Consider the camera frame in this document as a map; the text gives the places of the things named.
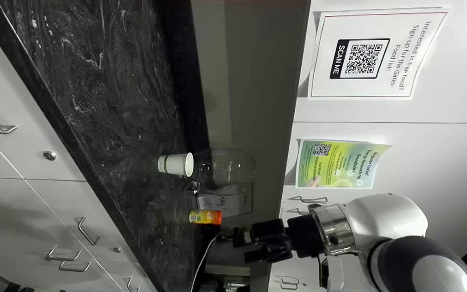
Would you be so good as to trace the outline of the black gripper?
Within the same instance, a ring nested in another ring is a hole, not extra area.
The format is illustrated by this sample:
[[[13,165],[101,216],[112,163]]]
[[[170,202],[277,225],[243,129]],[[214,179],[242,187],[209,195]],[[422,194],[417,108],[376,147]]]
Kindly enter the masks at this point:
[[[250,262],[277,263],[289,260],[292,254],[300,259],[315,259],[324,252],[324,244],[311,216],[292,218],[287,223],[273,220],[258,223],[251,231],[235,228],[232,234],[234,247],[255,244]]]

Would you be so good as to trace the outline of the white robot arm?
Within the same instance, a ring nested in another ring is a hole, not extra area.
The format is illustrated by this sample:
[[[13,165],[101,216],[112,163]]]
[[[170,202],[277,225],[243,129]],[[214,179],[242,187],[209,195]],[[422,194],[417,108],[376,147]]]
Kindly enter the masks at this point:
[[[247,263],[318,263],[313,292],[467,292],[467,265],[428,238],[422,208],[383,194],[234,231]]]

